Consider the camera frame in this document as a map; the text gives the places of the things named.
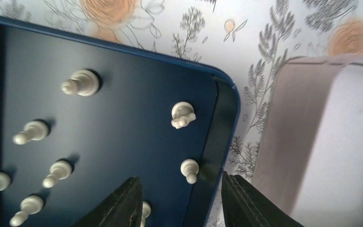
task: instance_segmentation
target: floral wallpaper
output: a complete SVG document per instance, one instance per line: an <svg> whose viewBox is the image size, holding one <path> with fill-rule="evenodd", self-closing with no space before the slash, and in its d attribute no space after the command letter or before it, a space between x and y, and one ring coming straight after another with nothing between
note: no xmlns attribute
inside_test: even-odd
<svg viewBox="0 0 363 227"><path fill-rule="evenodd" d="M0 0L0 15L225 71L242 98L225 170L247 180L283 63L363 54L363 0ZM224 225L218 190L207 226Z"/></svg>

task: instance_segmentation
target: leaf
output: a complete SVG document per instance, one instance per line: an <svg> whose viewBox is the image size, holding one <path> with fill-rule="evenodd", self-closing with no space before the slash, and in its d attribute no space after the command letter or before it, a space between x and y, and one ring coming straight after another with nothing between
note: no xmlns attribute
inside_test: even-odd
<svg viewBox="0 0 363 227"><path fill-rule="evenodd" d="M163 6L165 0L141 0L141 7L143 9L151 9L156 6Z"/></svg>
<svg viewBox="0 0 363 227"><path fill-rule="evenodd" d="M296 50L298 50L298 48L300 48L300 46L301 46L301 43L297 43L295 46L294 46L294 50L296 51Z"/></svg>
<svg viewBox="0 0 363 227"><path fill-rule="evenodd" d="M296 29L293 33L293 38L296 38L300 33L301 33L301 28Z"/></svg>
<svg viewBox="0 0 363 227"><path fill-rule="evenodd" d="M151 6L149 6L149 8L146 8L145 10L151 14L151 15L159 15L161 14L165 9L165 6L160 5L160 4L152 4Z"/></svg>
<svg viewBox="0 0 363 227"><path fill-rule="evenodd" d="M269 49L268 39L262 35L262 31L259 32L259 43L265 50Z"/></svg>
<svg viewBox="0 0 363 227"><path fill-rule="evenodd" d="M276 12L280 16L284 16L289 8L288 0L276 0Z"/></svg>
<svg viewBox="0 0 363 227"><path fill-rule="evenodd" d="M261 120L259 120L259 123L257 125L258 134L261 134L264 131L264 127L265 127L265 119L262 118Z"/></svg>
<svg viewBox="0 0 363 227"><path fill-rule="evenodd" d="M265 92L265 77L263 74L258 75L256 88L256 93L254 95L256 97L262 97Z"/></svg>
<svg viewBox="0 0 363 227"><path fill-rule="evenodd" d="M137 47L140 48L140 49L145 50L144 47L140 43L137 43Z"/></svg>
<svg viewBox="0 0 363 227"><path fill-rule="evenodd" d="M223 39L223 42L226 41L229 38L229 36L230 36L230 33L227 33L225 38Z"/></svg>
<svg viewBox="0 0 363 227"><path fill-rule="evenodd" d="M159 31L159 29L154 24L151 24L151 26L149 27L149 31L155 39L159 39L162 37L161 31Z"/></svg>
<svg viewBox="0 0 363 227"><path fill-rule="evenodd" d="M189 41L190 41L191 43L195 43L195 42L197 41L197 37L193 37L193 38L189 39Z"/></svg>
<svg viewBox="0 0 363 227"><path fill-rule="evenodd" d="M272 59L270 58L270 54L261 46L261 44L258 45L258 50L261 56L269 63Z"/></svg>
<svg viewBox="0 0 363 227"><path fill-rule="evenodd" d="M154 45L152 45L151 51L156 53L156 44L155 44L155 41L154 41Z"/></svg>
<svg viewBox="0 0 363 227"><path fill-rule="evenodd" d="M121 32L117 33L116 36L122 44L138 47L137 37L128 26L119 29L119 31Z"/></svg>
<svg viewBox="0 0 363 227"><path fill-rule="evenodd" d="M267 113L268 110L268 102L264 102L261 107L259 108L256 117L262 118Z"/></svg>
<svg viewBox="0 0 363 227"><path fill-rule="evenodd" d="M247 86L244 87L244 100L246 101L246 105L251 105L256 103L254 94Z"/></svg>
<svg viewBox="0 0 363 227"><path fill-rule="evenodd" d="M269 55L273 58L273 56L276 54L277 50L277 40L276 40L276 34L273 34L272 36L272 45L270 47Z"/></svg>
<svg viewBox="0 0 363 227"><path fill-rule="evenodd" d="M252 64L248 70L248 84L250 87L255 85L254 64Z"/></svg>
<svg viewBox="0 0 363 227"><path fill-rule="evenodd" d="M245 20L243 23L241 23L235 30L234 30L234 32L238 32L238 31L240 31L240 30L242 30L242 28L244 28L244 26L246 25L246 23L247 23L247 21L248 21L248 19L247 20Z"/></svg>
<svg viewBox="0 0 363 227"><path fill-rule="evenodd" d="M142 8L135 8L131 16L130 26L137 30L145 30L150 28L154 22L154 18Z"/></svg>
<svg viewBox="0 0 363 227"><path fill-rule="evenodd" d="M271 19L271 22L273 24L273 26L275 26L276 30L279 29L279 19L277 19L276 17L276 14L275 14L275 11L273 10L273 6L270 8L270 19Z"/></svg>

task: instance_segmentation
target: gray leaf pattern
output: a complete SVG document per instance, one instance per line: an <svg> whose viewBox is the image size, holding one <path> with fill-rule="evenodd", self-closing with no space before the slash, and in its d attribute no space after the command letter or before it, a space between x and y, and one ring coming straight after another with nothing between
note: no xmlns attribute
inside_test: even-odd
<svg viewBox="0 0 363 227"><path fill-rule="evenodd" d="M334 20L345 17L357 9L358 0L302 0L308 9L316 9L305 18L305 24L313 30L330 31Z"/></svg>
<svg viewBox="0 0 363 227"><path fill-rule="evenodd" d="M172 54L176 57L198 62L201 60L202 56L199 56L196 52L193 57L189 56L192 48L187 47L188 43L194 43L197 40L197 35L200 33L201 29L205 28L205 19L202 17L202 12L196 7L190 7L187 13L183 14L182 20L180 22L180 28L186 31L185 39L180 37L180 34L173 33L172 42L173 45Z"/></svg>
<svg viewBox="0 0 363 227"><path fill-rule="evenodd" d="M27 22L31 20L31 13L17 0L10 0L9 3L0 0L0 15Z"/></svg>
<svg viewBox="0 0 363 227"><path fill-rule="evenodd" d="M275 76L280 67L287 60L288 49L278 56L280 42L285 41L292 34L295 18L289 11L289 0L276 0L276 5L269 10L270 23L259 32L258 51L261 54L256 64L252 64L248 71L248 85L244 87L243 97L247 106L254 106L255 113L250 119L247 133L255 129L261 134L268 111L269 102L266 101L267 93L273 86ZM254 173L254 167L259 150L259 140L247 142L242 147L242 139L235 135L230 146L229 162L235 167L235 173L250 180Z"/></svg>

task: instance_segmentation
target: flower sketch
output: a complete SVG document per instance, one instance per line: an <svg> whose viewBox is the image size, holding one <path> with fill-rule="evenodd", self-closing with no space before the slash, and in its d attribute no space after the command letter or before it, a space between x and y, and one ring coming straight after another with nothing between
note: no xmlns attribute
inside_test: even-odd
<svg viewBox="0 0 363 227"><path fill-rule="evenodd" d="M349 20L336 28L328 44L329 55L363 54L363 20Z"/></svg>
<svg viewBox="0 0 363 227"><path fill-rule="evenodd" d="M246 25L247 20L245 20L243 23L241 23L239 26L236 27L236 24L233 19L227 19L225 22L225 31L227 32L225 38L223 39L223 42L226 41L230 34L232 34L232 40L233 42L236 39L236 32L242 30L244 26Z"/></svg>
<svg viewBox="0 0 363 227"><path fill-rule="evenodd" d="M197 52L193 57L189 56L192 48L188 47L188 43L195 43L197 41L197 35L205 27L205 19L202 17L202 12L195 7L191 7L187 13L183 14L182 20L180 22L180 28L186 31L186 36L180 37L180 34L173 33L172 42L173 45L172 54L176 57L198 62L201 60L201 56Z"/></svg>
<svg viewBox="0 0 363 227"><path fill-rule="evenodd" d="M271 23L265 25L265 29L259 32L258 50L262 58L250 66L248 72L248 85L244 87L244 102L247 106L253 106L254 115L251 119L243 116L243 121L249 121L247 134L256 130L261 134L269 103L266 101L267 93L273 86L277 71L287 61L288 49L284 49L282 55L278 54L281 41L285 41L294 28L294 14L289 11L289 0L276 0L275 7L270 8ZM247 142L242 147L240 136L234 136L230 146L229 162L236 167L236 173L250 180L254 173L254 167L259 150L259 139Z"/></svg>
<svg viewBox="0 0 363 227"><path fill-rule="evenodd" d="M345 17L357 9L358 0L302 0L307 9L316 9L305 18L305 24L313 30L330 31L334 20Z"/></svg>
<svg viewBox="0 0 363 227"><path fill-rule="evenodd" d="M120 24L130 18L136 0L80 0L84 13L100 27Z"/></svg>
<svg viewBox="0 0 363 227"><path fill-rule="evenodd" d="M9 3L0 0L0 15L27 22L31 19L31 13L26 10L23 4L19 4L17 0L10 0Z"/></svg>
<svg viewBox="0 0 363 227"><path fill-rule="evenodd" d="M135 31L162 37L155 16L164 0L44 0L46 21L54 28L145 49Z"/></svg>

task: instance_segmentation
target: dark blue surface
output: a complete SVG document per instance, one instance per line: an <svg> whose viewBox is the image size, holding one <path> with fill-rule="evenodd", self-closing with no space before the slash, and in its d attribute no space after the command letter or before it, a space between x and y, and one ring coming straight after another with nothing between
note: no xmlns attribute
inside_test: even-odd
<svg viewBox="0 0 363 227"><path fill-rule="evenodd" d="M0 27L7 40L6 73L0 75L6 81L0 91L5 94L2 169L14 179L3 192L3 226L31 193L47 203L23 226L69 226L132 175L141 176L144 199L153 208L147 227L204 226L239 114L238 93L228 76L209 66L8 18L0 17L0 24L41 33ZM62 94L60 83L82 68L102 76L99 93ZM170 110L179 101L193 104L197 120L176 130ZM49 137L15 146L13 134L36 118L52 124ZM75 161L75 172L41 191L49 166L59 158ZM186 158L201 167L193 187L180 173Z"/></svg>

